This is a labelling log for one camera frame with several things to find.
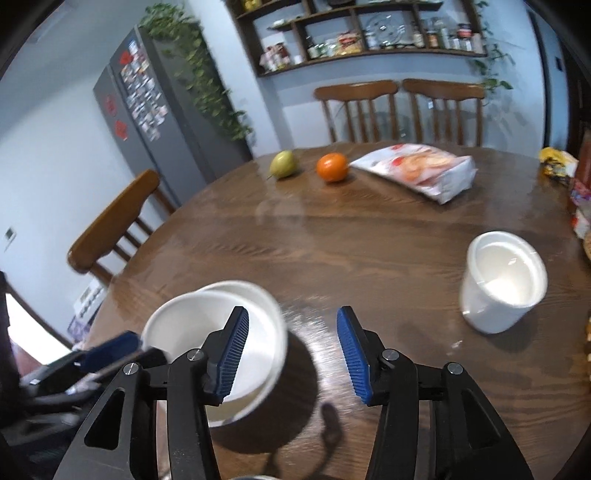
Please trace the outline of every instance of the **food package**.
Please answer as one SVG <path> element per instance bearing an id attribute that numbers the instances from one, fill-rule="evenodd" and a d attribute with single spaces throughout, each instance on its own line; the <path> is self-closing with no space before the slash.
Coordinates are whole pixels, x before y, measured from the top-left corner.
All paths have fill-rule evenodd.
<path id="1" fill-rule="evenodd" d="M 476 174 L 472 157 L 456 157 L 435 147 L 415 144 L 382 148 L 349 166 L 401 183 L 440 204 L 469 189 Z"/>
<path id="2" fill-rule="evenodd" d="M 563 185 L 569 186 L 570 179 L 574 177 L 579 161 L 568 152 L 546 147 L 540 151 L 540 162 L 544 175 L 558 180 Z"/>

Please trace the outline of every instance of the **plastic bag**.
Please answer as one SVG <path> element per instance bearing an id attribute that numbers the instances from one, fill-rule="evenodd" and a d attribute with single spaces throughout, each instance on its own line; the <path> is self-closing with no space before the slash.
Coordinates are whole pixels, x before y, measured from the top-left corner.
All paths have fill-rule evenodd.
<path id="1" fill-rule="evenodd" d="M 476 174 L 472 157 L 456 157 L 435 147 L 416 144 L 382 148 L 349 166 L 406 185 L 441 204 L 469 189 Z"/>

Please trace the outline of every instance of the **wall shelf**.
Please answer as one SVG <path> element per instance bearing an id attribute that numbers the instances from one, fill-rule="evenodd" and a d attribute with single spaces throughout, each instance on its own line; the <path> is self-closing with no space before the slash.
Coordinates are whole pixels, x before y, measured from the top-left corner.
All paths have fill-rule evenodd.
<path id="1" fill-rule="evenodd" d="M 482 34 L 480 27 L 480 19 L 476 13 L 476 9 L 472 0 L 460 0 L 467 13 L 472 31 L 474 33 Z M 276 27 L 268 27 L 272 31 L 292 32 L 297 44 L 298 52 L 291 52 L 292 54 L 299 54 L 304 61 L 299 64 L 289 65 L 281 70 L 275 72 L 267 72 L 259 65 L 259 60 L 263 54 L 263 47 L 261 39 L 258 37 L 254 21 L 265 15 L 271 14 L 281 8 L 292 5 L 302 5 L 304 14 L 293 18 L 289 22 Z M 370 14 L 377 12 L 388 11 L 407 11 L 413 16 L 414 22 L 419 26 L 420 33 L 423 35 L 425 45 L 428 44 L 427 34 L 423 29 L 421 22 L 421 12 L 435 12 L 443 5 L 441 2 L 425 2 L 421 0 L 403 0 L 403 1 L 388 1 L 388 2 L 373 2 L 356 4 L 348 7 L 333 8 L 331 10 L 319 12 L 316 9 L 314 0 L 271 0 L 262 4 L 259 8 L 245 12 L 242 6 L 242 0 L 233 0 L 230 4 L 230 10 L 233 12 L 238 31 L 241 35 L 242 41 L 246 47 L 249 59 L 253 69 L 259 77 L 270 77 L 284 72 L 290 72 L 295 69 L 300 69 L 309 65 L 316 65 L 335 60 L 348 59 L 352 57 L 365 57 L 374 55 L 390 55 L 397 53 L 414 53 L 414 54 L 442 54 L 460 57 L 486 57 L 486 54 L 475 53 L 473 51 L 464 50 L 443 50 L 439 48 L 395 48 L 392 50 L 370 50 L 368 48 L 359 15 Z M 320 59 L 311 59 L 305 47 L 305 39 L 307 36 L 306 27 L 312 24 L 333 20 L 336 18 L 348 18 L 353 25 L 352 30 L 359 35 L 362 43 L 362 51 L 359 53 L 352 53 L 348 55 L 339 55 L 335 57 L 322 57 Z"/>
<path id="2" fill-rule="evenodd" d="M 296 65 L 289 65 L 281 70 L 276 70 L 275 72 L 265 72 L 260 74 L 260 77 L 271 77 L 273 75 L 277 75 L 283 72 L 289 72 L 290 70 L 297 70 L 302 67 L 307 67 L 309 65 L 317 65 L 320 63 L 327 63 L 329 61 L 335 60 L 344 60 L 349 58 L 357 58 L 357 57 L 370 57 L 374 55 L 392 55 L 392 54 L 422 54 L 422 53 L 432 53 L 432 54 L 441 54 L 441 55 L 452 55 L 452 56 L 460 56 L 460 57 L 486 57 L 485 53 L 475 53 L 473 51 L 463 51 L 463 50 L 442 50 L 439 48 L 395 48 L 393 50 L 367 50 L 362 51 L 360 53 L 350 53 L 348 55 L 337 55 L 336 57 L 323 57 L 321 59 L 314 59 L 314 60 L 307 60 L 302 63 Z"/>

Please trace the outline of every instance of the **glass jar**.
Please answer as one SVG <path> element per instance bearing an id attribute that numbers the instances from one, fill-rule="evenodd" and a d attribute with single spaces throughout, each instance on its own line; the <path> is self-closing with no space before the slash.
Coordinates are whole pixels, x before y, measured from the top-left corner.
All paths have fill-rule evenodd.
<path id="1" fill-rule="evenodd" d="M 449 46 L 452 50 L 460 50 L 460 39 L 455 35 L 450 35 Z"/>
<path id="2" fill-rule="evenodd" d="M 460 23 L 457 26 L 457 37 L 459 39 L 470 38 L 472 36 L 472 27 L 469 23 Z"/>

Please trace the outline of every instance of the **wood grain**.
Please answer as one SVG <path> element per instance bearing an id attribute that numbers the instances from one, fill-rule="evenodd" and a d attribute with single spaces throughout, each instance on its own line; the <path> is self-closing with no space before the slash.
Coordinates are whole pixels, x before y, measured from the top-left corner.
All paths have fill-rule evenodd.
<path id="1" fill-rule="evenodd" d="M 456 145 L 438 146 L 473 155 L 479 170 L 473 187 L 443 206 L 361 171 L 331 185 L 314 173 L 328 152 L 354 160 L 388 144 L 295 150 L 303 172 L 282 181 L 267 180 L 273 155 L 245 164 L 156 230 L 109 289 L 89 346 L 141 332 L 165 301 L 219 280 L 255 282 L 280 302 L 291 332 L 285 390 L 256 428 L 214 431 L 224 479 L 365 477 L 379 409 L 363 406 L 349 381 L 335 318 L 345 304 L 413 361 L 461 363 L 538 480 L 554 477 L 591 421 L 582 342 L 591 271 L 565 189 L 538 176 L 536 159 Z M 512 329 L 484 336 L 463 320 L 458 292 L 470 241 L 497 229 L 537 249 L 548 292 Z"/>

